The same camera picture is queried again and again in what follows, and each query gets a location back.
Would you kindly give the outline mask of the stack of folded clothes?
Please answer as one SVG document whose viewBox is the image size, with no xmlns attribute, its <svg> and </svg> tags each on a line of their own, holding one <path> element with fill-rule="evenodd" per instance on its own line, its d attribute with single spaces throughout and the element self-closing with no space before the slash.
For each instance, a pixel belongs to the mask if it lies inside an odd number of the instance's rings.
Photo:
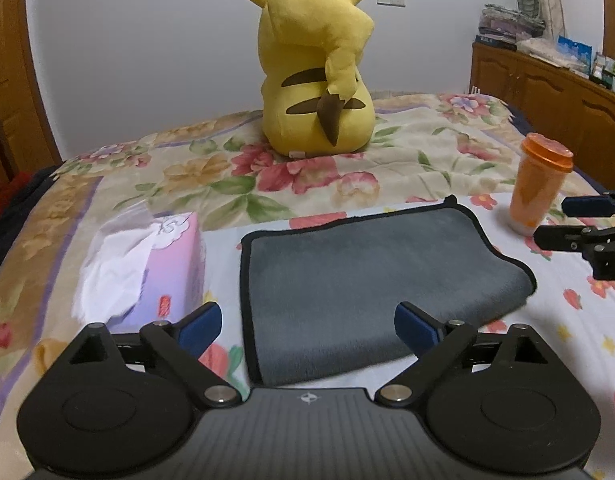
<svg viewBox="0 0 615 480">
<path fill-rule="evenodd" d="M 486 4 L 481 12 L 475 42 L 516 51 L 519 41 L 542 37 L 544 32 L 545 23 L 539 18 L 531 18 L 505 6 Z"/>
</svg>

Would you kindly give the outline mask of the white strawberry print sheet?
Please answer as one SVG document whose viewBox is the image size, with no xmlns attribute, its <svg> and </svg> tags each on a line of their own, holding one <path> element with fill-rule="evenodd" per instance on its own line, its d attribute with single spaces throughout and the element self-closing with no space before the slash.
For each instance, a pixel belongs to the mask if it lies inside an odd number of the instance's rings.
<svg viewBox="0 0 615 480">
<path fill-rule="evenodd" d="M 475 197 L 460 199 L 475 213 L 493 246 L 524 262 L 537 281 L 525 306 L 495 318 L 484 329 L 501 334 L 513 324 L 529 324 L 555 350 L 600 411 L 600 435 L 585 469 L 595 479 L 615 479 L 615 283 L 595 281 L 580 256 L 543 252 L 509 229 L 509 200 L 507 193 L 487 196 L 485 205 Z M 243 226 L 204 234 L 204 297 L 221 306 L 223 328 L 201 361 L 242 394 L 249 392 L 250 380 L 239 306 L 240 242 L 253 230 Z"/>
</svg>

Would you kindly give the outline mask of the orange plastic cup with lid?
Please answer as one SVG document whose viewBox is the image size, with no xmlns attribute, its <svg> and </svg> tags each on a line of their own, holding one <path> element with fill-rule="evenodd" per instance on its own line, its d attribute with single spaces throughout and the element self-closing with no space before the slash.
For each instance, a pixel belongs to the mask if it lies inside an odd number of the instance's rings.
<svg viewBox="0 0 615 480">
<path fill-rule="evenodd" d="M 536 132 L 525 136 L 521 151 L 508 218 L 515 231 L 531 235 L 571 174 L 573 153 L 558 141 Z"/>
</svg>

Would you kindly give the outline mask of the blue white package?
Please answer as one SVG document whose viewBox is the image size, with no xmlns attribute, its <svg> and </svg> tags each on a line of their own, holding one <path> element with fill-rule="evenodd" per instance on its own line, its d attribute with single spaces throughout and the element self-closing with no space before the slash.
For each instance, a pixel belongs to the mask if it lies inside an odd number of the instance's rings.
<svg viewBox="0 0 615 480">
<path fill-rule="evenodd" d="M 568 37 L 559 36 L 557 50 L 567 60 L 569 70 L 588 76 L 591 71 L 593 49 L 588 44 L 574 41 Z"/>
</svg>

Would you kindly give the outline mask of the brown louvered wardrobe door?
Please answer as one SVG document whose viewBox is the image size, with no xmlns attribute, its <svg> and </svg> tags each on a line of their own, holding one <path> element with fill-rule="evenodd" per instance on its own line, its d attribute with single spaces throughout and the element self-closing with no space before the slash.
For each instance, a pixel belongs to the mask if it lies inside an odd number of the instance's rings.
<svg viewBox="0 0 615 480">
<path fill-rule="evenodd" d="M 0 0 L 0 191 L 61 162 L 33 65 L 26 0 Z"/>
</svg>

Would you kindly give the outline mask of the brown wooden cabinet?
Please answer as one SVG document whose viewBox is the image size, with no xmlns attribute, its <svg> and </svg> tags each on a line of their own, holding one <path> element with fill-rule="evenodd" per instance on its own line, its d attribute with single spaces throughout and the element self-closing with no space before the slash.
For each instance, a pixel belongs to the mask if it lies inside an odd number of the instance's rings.
<svg viewBox="0 0 615 480">
<path fill-rule="evenodd" d="M 614 93 L 530 55 L 478 42 L 472 45 L 470 85 L 569 148 L 583 174 L 615 188 Z"/>
</svg>

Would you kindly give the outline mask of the lilac tissue box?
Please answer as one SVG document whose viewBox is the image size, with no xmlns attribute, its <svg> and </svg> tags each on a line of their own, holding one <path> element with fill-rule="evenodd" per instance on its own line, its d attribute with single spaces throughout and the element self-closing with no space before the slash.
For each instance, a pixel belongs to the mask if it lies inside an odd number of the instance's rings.
<svg viewBox="0 0 615 480">
<path fill-rule="evenodd" d="M 144 203 L 105 222 L 82 263 L 72 302 L 80 324 L 132 333 L 178 322 L 201 305 L 206 245 L 194 212 L 156 217 Z"/>
</svg>

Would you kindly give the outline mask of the floral bed quilt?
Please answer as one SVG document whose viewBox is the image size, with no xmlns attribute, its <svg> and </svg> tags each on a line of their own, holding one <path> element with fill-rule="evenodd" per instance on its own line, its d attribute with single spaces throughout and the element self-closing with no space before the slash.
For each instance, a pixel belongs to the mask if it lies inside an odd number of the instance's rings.
<svg viewBox="0 0 615 480">
<path fill-rule="evenodd" d="M 31 465 L 16 431 L 22 400 L 80 330 L 71 319 L 79 271 L 100 226 L 136 203 L 195 211 L 204 232 L 280 220 L 305 228 L 364 208 L 445 196 L 509 193 L 520 112 L 481 94 L 411 94 L 375 101 L 364 150 L 288 160 L 243 112 L 103 146 L 34 176 L 0 220 L 0 479 Z"/>
</svg>

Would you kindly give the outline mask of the purple and grey towel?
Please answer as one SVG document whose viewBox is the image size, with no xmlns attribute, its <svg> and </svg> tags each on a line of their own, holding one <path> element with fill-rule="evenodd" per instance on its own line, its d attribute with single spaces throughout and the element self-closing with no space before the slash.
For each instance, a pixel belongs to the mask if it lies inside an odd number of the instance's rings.
<svg viewBox="0 0 615 480">
<path fill-rule="evenodd" d="M 479 327 L 522 307 L 536 278 L 449 196 L 390 214 L 249 233 L 239 289 L 250 380 L 277 387 L 406 356 L 394 329 L 401 302 Z"/>
</svg>

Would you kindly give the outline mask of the yellow pikachu plush toy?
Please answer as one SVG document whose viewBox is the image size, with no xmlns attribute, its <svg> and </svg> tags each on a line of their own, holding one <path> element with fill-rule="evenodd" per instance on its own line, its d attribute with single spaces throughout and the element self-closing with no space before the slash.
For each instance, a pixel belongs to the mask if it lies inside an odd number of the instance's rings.
<svg viewBox="0 0 615 480">
<path fill-rule="evenodd" d="M 358 65 L 373 33 L 362 0 L 249 0 L 261 10 L 262 131 L 290 158 L 354 153 L 375 109 Z"/>
</svg>

